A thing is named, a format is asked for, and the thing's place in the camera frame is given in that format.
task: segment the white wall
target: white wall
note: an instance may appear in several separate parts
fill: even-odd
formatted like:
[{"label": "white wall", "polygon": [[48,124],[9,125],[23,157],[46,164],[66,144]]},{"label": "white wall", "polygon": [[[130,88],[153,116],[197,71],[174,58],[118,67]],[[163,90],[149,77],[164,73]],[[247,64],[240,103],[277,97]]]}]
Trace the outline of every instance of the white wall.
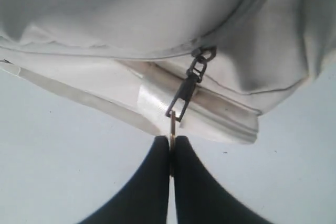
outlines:
[{"label": "white wall", "polygon": [[[1,71],[0,90],[0,223],[79,221],[151,146],[152,136]],[[336,223],[336,65],[263,116],[256,144],[191,141],[226,189],[274,223]]]}]

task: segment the white background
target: white background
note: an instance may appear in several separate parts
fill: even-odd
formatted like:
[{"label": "white background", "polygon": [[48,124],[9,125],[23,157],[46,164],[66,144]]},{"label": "white background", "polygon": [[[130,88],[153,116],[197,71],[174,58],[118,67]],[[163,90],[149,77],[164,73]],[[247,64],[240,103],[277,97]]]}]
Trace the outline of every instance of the white background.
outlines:
[{"label": "white background", "polygon": [[[153,140],[3,71],[0,93],[1,224],[80,221],[127,182]],[[261,117],[256,144],[191,141],[214,177],[270,221],[336,223],[336,65]],[[170,201],[168,223],[174,211]]]}]

